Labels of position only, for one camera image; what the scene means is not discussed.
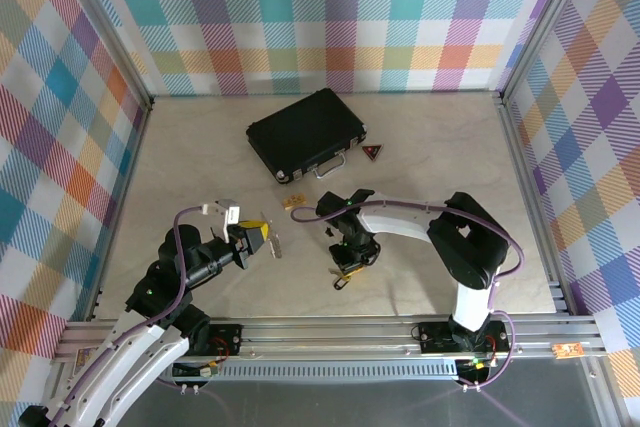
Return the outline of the silver keys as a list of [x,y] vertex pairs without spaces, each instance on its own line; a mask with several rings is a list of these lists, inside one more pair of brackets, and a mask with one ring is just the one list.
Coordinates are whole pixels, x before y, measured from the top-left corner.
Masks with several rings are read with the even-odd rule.
[[281,259],[283,254],[282,254],[282,248],[281,248],[279,235],[274,230],[274,227],[273,227],[273,225],[272,225],[272,223],[270,221],[266,220],[266,225],[267,225],[267,239],[266,239],[266,241],[269,244],[271,255],[272,255],[272,257],[274,259]]

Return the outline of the grey metal sheet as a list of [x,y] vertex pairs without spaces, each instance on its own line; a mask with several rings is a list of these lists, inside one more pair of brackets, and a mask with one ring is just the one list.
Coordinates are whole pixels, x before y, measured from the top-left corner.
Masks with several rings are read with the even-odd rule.
[[156,384],[117,427],[602,427],[584,388],[481,392],[447,382],[352,385],[211,383],[199,394]]

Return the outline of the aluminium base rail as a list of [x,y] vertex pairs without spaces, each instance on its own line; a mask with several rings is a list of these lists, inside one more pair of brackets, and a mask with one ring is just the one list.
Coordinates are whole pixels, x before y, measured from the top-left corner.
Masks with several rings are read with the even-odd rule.
[[563,314],[516,315],[505,324],[507,353],[427,353],[410,333],[438,316],[276,317],[215,319],[211,324],[241,324],[238,356],[221,358],[188,353],[160,379],[180,387],[222,381],[381,382],[452,380],[479,388],[505,360],[552,359],[552,345],[581,342],[583,357],[600,357],[605,348],[595,321]]

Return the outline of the aluminium side rail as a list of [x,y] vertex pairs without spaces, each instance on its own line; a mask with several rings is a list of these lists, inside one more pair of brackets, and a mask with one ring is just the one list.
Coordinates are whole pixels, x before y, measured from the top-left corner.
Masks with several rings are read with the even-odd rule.
[[151,113],[154,110],[154,104],[155,104],[155,98],[152,97],[150,99],[150,104],[146,106],[143,110],[139,129],[137,130],[137,133],[133,138],[133,144],[129,149],[130,151],[129,162],[125,170],[123,181],[121,183],[121,189],[119,191],[119,196],[117,198],[116,208],[113,214],[113,225],[106,239],[107,243],[105,245],[105,249],[102,254],[102,257],[100,258],[100,263],[98,264],[97,273],[92,283],[92,289],[89,296],[89,301],[84,313],[84,319],[87,321],[92,321],[95,319],[95,309],[99,306],[100,298],[104,290],[105,278],[107,276],[111,253],[112,253],[115,239],[118,233],[119,225],[121,222],[122,212],[127,199],[128,190],[135,173],[139,152],[142,147],[145,133],[147,130],[149,117],[151,116]]
[[505,135],[508,150],[514,164],[521,196],[532,228],[541,263],[549,281],[556,311],[575,315],[576,304],[566,276],[562,269],[559,254],[545,212],[538,195],[537,184],[530,171],[524,146],[517,131],[513,115],[508,104],[498,93],[493,93],[498,117]]

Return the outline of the aluminium frame post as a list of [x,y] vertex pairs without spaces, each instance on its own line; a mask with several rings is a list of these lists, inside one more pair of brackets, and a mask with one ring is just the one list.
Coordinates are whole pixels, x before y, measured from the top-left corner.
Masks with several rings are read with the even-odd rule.
[[490,88],[504,105],[523,81],[568,0],[524,0],[500,55]]
[[114,63],[121,70],[125,81],[144,106],[145,111],[150,112],[153,109],[154,96],[147,89],[102,2],[100,0],[79,0],[79,2],[86,11],[87,18],[113,57]]

